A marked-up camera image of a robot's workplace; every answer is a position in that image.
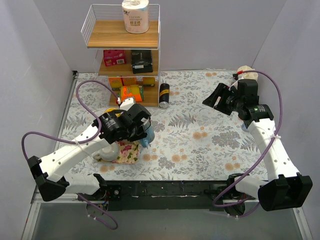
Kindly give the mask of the blue butterfly ceramic mug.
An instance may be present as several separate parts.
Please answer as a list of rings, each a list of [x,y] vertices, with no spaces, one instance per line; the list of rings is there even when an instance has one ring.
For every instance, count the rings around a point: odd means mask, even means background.
[[[143,148],[148,148],[149,145],[153,142],[153,140],[155,139],[155,132],[152,128],[152,126],[150,125],[148,127],[148,129],[145,131],[146,133],[146,137],[142,138],[139,140],[141,146]]]

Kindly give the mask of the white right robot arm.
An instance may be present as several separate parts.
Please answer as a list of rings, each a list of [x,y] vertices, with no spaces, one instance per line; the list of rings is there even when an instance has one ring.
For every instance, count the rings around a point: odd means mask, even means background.
[[[219,83],[213,93],[203,102],[204,105],[230,115],[236,112],[255,140],[261,153],[258,163],[264,162],[267,181],[250,175],[253,165],[246,173],[231,177],[214,200],[213,205],[224,194],[232,199],[241,195],[257,199],[265,211],[299,208],[305,202],[313,182],[308,175],[302,175],[287,154],[269,106],[259,103],[258,83],[254,79],[241,79],[237,87]]]

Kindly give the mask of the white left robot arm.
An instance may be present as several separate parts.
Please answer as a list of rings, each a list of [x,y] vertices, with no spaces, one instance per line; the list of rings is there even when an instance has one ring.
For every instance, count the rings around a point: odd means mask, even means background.
[[[96,118],[72,144],[46,156],[30,157],[27,163],[42,200],[50,202],[65,193],[86,194],[95,200],[103,199],[107,185],[99,174],[77,176],[69,174],[69,170],[115,142],[144,139],[150,128],[151,113],[141,104],[132,103]]]

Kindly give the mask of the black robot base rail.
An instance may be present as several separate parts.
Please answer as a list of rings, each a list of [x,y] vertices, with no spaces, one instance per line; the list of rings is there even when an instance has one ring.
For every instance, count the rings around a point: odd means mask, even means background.
[[[209,210],[242,216],[246,205],[216,207],[213,200],[227,187],[225,180],[113,180],[93,195],[77,200],[103,202],[110,211]]]

